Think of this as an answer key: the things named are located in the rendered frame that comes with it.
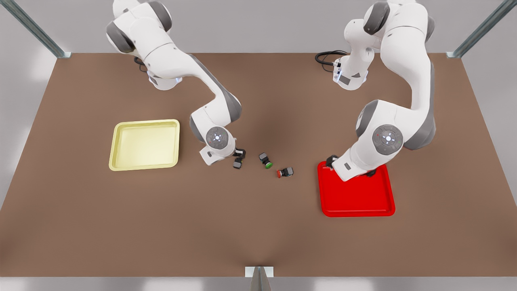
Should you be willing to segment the red square tray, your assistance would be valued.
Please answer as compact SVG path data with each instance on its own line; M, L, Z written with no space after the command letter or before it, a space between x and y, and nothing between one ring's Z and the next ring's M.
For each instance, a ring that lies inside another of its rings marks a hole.
M325 162L317 166L321 210L327 217L389 217L395 200L388 169L382 165L372 176L342 181Z

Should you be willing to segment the pale yellow square tray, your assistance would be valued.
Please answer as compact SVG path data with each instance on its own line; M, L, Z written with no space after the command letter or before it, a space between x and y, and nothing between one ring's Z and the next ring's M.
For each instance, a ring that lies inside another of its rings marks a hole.
M112 171L174 167L179 160L180 123L176 119L116 125L109 155Z

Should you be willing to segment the silver frame post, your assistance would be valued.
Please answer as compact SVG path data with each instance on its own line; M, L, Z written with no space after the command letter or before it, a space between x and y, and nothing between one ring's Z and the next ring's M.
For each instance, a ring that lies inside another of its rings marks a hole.
M14 1L0 0L2 5L14 18L24 26L38 41L41 42L58 59L70 58L72 53L63 49Z
M503 0L503 2L465 39L456 50L446 52L447 58L460 59L482 39L496 24L502 20L513 8L517 0Z
M246 266L244 276L251 278L250 291L271 291L269 278L274 277L274 267Z

